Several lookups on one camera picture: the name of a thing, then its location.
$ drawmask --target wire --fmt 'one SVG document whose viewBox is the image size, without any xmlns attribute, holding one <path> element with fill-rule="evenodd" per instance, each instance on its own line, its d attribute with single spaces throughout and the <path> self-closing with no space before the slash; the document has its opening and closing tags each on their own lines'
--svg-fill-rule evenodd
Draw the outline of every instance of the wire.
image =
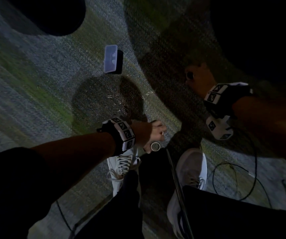
<svg viewBox="0 0 286 239">
<path fill-rule="evenodd" d="M 57 203 L 57 206 L 58 206 L 58 209 L 59 209 L 59 211 L 60 211 L 60 214 L 61 214 L 61 217 L 62 217 L 63 221 L 66 223 L 66 225 L 67 225 L 67 227 L 69 228 L 69 230 L 72 231 L 72 229 L 70 228 L 70 226 L 69 226 L 69 224 L 68 224 L 66 218 L 64 217 L 64 215 L 63 215 L 63 213 L 62 213 L 62 211 L 61 211 L 60 205 L 59 205 L 59 203 L 58 203 L 57 200 L 56 200 L 56 203 Z"/>
<path fill-rule="evenodd" d="M 268 193 L 267 193 L 267 191 L 265 190 L 265 188 L 264 188 L 264 186 L 262 185 L 262 183 L 261 183 L 261 182 L 258 180 L 258 178 L 257 178 L 258 159 L 257 159 L 256 147 L 255 147 L 253 141 L 251 140 L 251 138 L 249 137 L 249 135 L 246 134 L 243 130 L 241 130 L 241 129 L 239 129 L 239 128 L 236 128 L 236 127 L 230 127 L 229 129 L 234 129 L 234 130 L 237 130 L 237 131 L 241 132 L 241 133 L 250 141 L 250 144 L 251 144 L 251 146 L 252 146 L 253 153 L 254 153 L 254 156 L 255 156 L 255 175 L 254 175 L 254 180 L 253 180 L 252 187 L 251 187 L 249 193 L 248 193 L 245 197 L 241 198 L 239 201 L 243 201 L 243 200 L 247 199 L 247 198 L 251 195 L 253 189 L 254 189 L 255 186 L 256 186 L 256 182 L 258 181 L 258 182 L 260 183 L 261 187 L 263 188 L 263 190 L 264 190 L 266 196 L 267 196 L 267 199 L 268 199 L 268 203 L 269 203 L 270 208 L 272 208 L 272 205 L 271 205 L 271 202 L 270 202 L 270 198 L 269 198 L 269 196 L 268 196 Z M 237 165 L 237 164 L 234 164 L 234 163 L 230 163 L 230 162 L 221 162 L 220 164 L 216 165 L 216 167 L 215 167 L 215 168 L 213 169 L 213 171 L 212 171 L 212 173 L 213 173 L 212 184 L 213 184 L 213 188 L 214 188 L 216 194 L 218 194 L 218 192 L 217 192 L 217 190 L 216 190 L 216 188 L 215 188 L 215 185 L 214 185 L 215 171 L 216 171 L 216 169 L 217 169 L 219 166 L 221 166 L 221 165 L 227 165 L 227 164 L 228 164 L 228 165 L 233 165 L 233 166 L 239 167 L 239 168 L 241 168 L 241 169 L 243 169 L 243 170 L 245 170 L 245 171 L 247 171 L 247 172 L 249 173 L 248 170 L 246 170 L 245 168 L 241 167 L 240 165 Z"/>
</svg>

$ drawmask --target black sleeve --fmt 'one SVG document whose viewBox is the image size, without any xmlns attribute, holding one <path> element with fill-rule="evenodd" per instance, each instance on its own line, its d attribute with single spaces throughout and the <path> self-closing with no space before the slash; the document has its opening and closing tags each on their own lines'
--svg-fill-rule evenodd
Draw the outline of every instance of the black sleeve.
<svg viewBox="0 0 286 239">
<path fill-rule="evenodd" d="M 26 238 L 51 206 L 45 160 L 28 148 L 0 153 L 0 238 Z"/>
</svg>

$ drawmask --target black cable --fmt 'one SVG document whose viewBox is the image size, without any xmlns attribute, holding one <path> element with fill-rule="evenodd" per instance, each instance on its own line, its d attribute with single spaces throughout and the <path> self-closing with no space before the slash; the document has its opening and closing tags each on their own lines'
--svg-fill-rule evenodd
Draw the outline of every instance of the black cable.
<svg viewBox="0 0 286 239">
<path fill-rule="evenodd" d="M 266 194 L 266 196 L 267 196 L 267 199 L 268 199 L 270 208 L 272 208 L 272 205 L 271 205 L 271 202 L 270 202 L 270 198 L 269 198 L 269 196 L 268 196 L 267 191 L 265 190 L 265 188 L 264 188 L 264 186 L 262 185 L 262 183 L 257 179 L 258 159 L 257 159 L 256 147 L 255 147 L 253 141 L 251 140 L 251 138 L 249 137 L 249 135 L 246 134 L 246 133 L 245 133 L 244 131 L 242 131 L 241 129 L 236 128 L 236 127 L 231 127 L 230 129 L 234 129 L 234 130 L 240 131 L 240 132 L 250 141 L 250 144 L 251 144 L 251 146 L 252 146 L 252 149 L 253 149 L 253 152 L 254 152 L 254 156 L 255 156 L 255 176 L 254 176 L 254 181 L 253 181 L 252 187 L 251 187 L 249 193 L 248 193 L 245 197 L 243 197 L 242 199 L 240 199 L 239 201 L 243 201 L 243 200 L 245 200 L 246 198 L 248 198 L 248 197 L 251 195 L 253 189 L 254 189 L 255 186 L 256 186 L 256 182 L 258 181 L 258 182 L 261 184 L 261 186 L 262 186 L 262 188 L 263 188 L 263 190 L 264 190 L 264 192 L 265 192 L 265 194 Z M 216 165 L 216 167 L 215 167 L 214 170 L 212 171 L 212 173 L 213 173 L 212 184 L 213 184 L 213 188 L 214 188 L 216 194 L 218 194 L 218 192 L 216 191 L 216 188 L 215 188 L 215 185 L 214 185 L 215 171 L 216 171 L 216 169 L 217 169 L 219 166 L 221 166 L 221 165 L 226 165 L 226 164 L 239 167 L 239 168 L 241 168 L 241 169 L 243 169 L 243 170 L 245 170 L 245 171 L 247 171 L 247 172 L 249 173 L 248 170 L 246 170 L 245 168 L 243 168 L 243 167 L 241 167 L 241 166 L 239 166 L 239 165 L 237 165 L 237 164 L 234 164 L 234 163 L 221 162 L 220 164 Z"/>
<path fill-rule="evenodd" d="M 59 211 L 60 211 L 60 214 L 61 214 L 61 217 L 62 217 L 63 221 L 66 223 L 66 225 L 67 225 L 67 227 L 69 228 L 69 230 L 72 231 L 72 229 L 70 228 L 70 226 L 69 226 L 69 224 L 68 224 L 66 218 L 64 217 L 64 215 L 63 215 L 63 213 L 62 213 L 62 211 L 61 211 L 60 205 L 59 205 L 59 203 L 58 203 L 57 200 L 56 200 L 56 203 L 57 203 L 57 206 L 58 206 L 58 209 L 59 209 Z"/>
</svg>

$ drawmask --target hand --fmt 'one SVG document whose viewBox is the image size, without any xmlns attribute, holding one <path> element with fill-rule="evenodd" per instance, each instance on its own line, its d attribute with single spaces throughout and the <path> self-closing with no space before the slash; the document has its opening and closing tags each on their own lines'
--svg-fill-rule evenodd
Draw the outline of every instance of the hand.
<svg viewBox="0 0 286 239">
<path fill-rule="evenodd" d="M 200 66 L 191 65 L 185 69 L 185 73 L 192 72 L 194 79 L 187 78 L 186 84 L 188 84 L 193 91 L 201 98 L 205 98 L 209 90 L 217 84 L 213 74 L 207 67 L 206 63 L 202 63 Z"/>
<path fill-rule="evenodd" d="M 135 134 L 135 144 L 144 148 L 147 153 L 150 153 L 152 141 L 164 141 L 164 132 L 167 128 L 160 120 L 152 123 L 137 122 L 131 125 Z"/>
</svg>

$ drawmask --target floor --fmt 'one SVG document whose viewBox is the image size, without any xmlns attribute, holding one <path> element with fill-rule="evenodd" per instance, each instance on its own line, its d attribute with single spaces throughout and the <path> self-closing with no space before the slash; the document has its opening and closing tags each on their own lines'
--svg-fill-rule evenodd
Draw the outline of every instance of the floor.
<svg viewBox="0 0 286 239">
<path fill-rule="evenodd" d="M 258 96 L 271 99 L 286 100 L 286 83 L 247 76 L 224 58 L 211 27 L 209 0 L 86 0 L 86 5 L 81 27 L 55 37 L 0 0 L 0 151 L 94 132 L 119 110 L 127 111 L 133 119 L 161 119 L 167 125 L 162 147 L 175 161 L 187 148 L 201 144 L 209 172 L 222 161 L 249 170 L 250 174 L 237 169 L 235 173 L 226 166 L 215 174 L 219 194 L 244 196 L 254 173 L 249 141 L 238 133 L 226 142 L 211 136 L 202 101 L 181 81 L 184 67 L 206 61 L 218 82 L 247 82 Z M 107 44 L 117 44 L 124 52 L 122 75 L 103 73 Z M 233 123 L 246 131 L 238 121 Z M 272 207 L 286 210 L 286 161 L 251 137 L 259 156 L 258 178 Z M 149 159 L 164 157 L 163 152 Z M 107 171 L 106 162 L 101 163 L 59 199 L 71 226 L 112 192 Z M 173 237 L 166 219 L 173 184 L 168 171 L 155 176 L 158 179 L 150 183 L 141 173 L 147 181 L 142 196 L 144 234 Z M 208 181 L 207 190 L 214 192 L 211 176 Z M 246 201 L 269 206 L 260 185 Z M 69 237 L 56 204 L 30 229 L 29 239 L 41 237 Z"/>
</svg>

